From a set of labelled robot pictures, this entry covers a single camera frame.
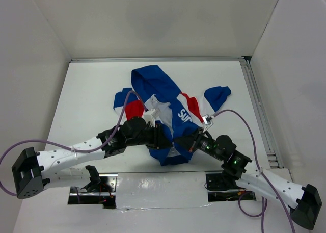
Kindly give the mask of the blue white red jacket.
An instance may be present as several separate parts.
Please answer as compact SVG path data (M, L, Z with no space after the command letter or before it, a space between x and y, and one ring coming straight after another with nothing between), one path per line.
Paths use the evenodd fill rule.
M229 87L216 86L200 96L189 97L157 65L134 69L131 84L116 93L114 111L125 121L142 117L145 109L158 110L156 123L162 124L170 141L202 127L203 116L214 114L231 95Z

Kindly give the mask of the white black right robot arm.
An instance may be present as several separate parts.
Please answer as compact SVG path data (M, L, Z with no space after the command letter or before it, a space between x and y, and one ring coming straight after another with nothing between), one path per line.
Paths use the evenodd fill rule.
M215 183L218 190L240 187L266 199L277 200L285 205L294 223L308 230L314 228L322 201L313 185L295 184L271 170L257 168L249 157L237 151L227 135L213 139L193 133L176 138L174 143L189 152L200 150L222 162L221 178Z

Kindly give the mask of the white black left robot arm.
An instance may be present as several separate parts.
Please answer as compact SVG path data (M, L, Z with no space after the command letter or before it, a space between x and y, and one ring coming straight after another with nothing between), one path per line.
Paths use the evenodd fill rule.
M162 124L151 125L141 117L133 117L90 140L68 148L50 151L26 148L12 166L16 196L28 199L46 189L65 186L94 192L101 183L96 168L92 165L82 169L75 166L116 156L127 147L138 145L161 151L171 148L172 141Z

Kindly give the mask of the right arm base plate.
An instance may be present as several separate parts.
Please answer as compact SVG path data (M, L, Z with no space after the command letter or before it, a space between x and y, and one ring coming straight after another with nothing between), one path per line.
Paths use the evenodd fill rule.
M227 182L222 173L206 173L206 183L209 202L256 200L255 194L251 191L238 187L234 182Z

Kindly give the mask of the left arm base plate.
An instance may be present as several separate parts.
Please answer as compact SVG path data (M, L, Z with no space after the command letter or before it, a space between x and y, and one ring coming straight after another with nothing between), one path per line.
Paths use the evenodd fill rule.
M105 209L116 208L117 173L101 173L95 189L70 187L68 205L100 204Z

